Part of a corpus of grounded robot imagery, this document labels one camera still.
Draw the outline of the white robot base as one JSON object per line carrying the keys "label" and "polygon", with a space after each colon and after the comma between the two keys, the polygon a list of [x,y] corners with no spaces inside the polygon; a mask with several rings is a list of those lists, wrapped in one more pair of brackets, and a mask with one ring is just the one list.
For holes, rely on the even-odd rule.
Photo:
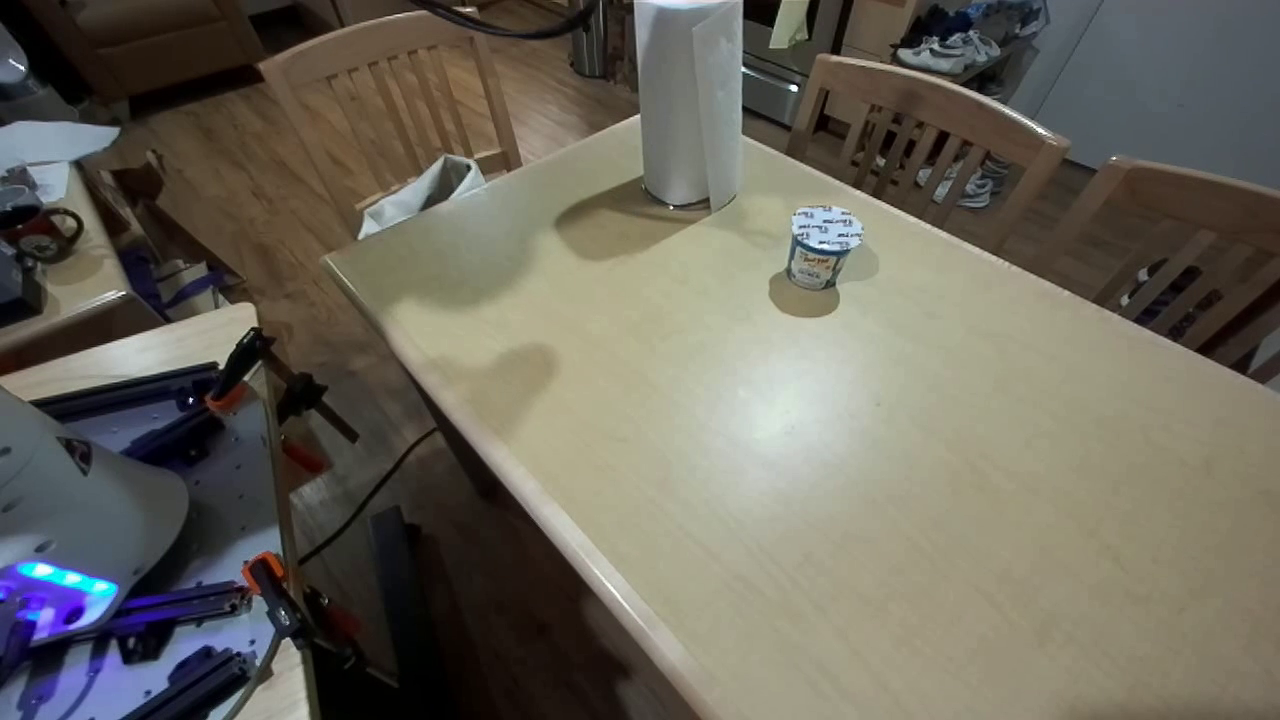
{"label": "white robot base", "polygon": [[192,492],[0,393],[0,592],[31,646],[89,638],[169,555]]}

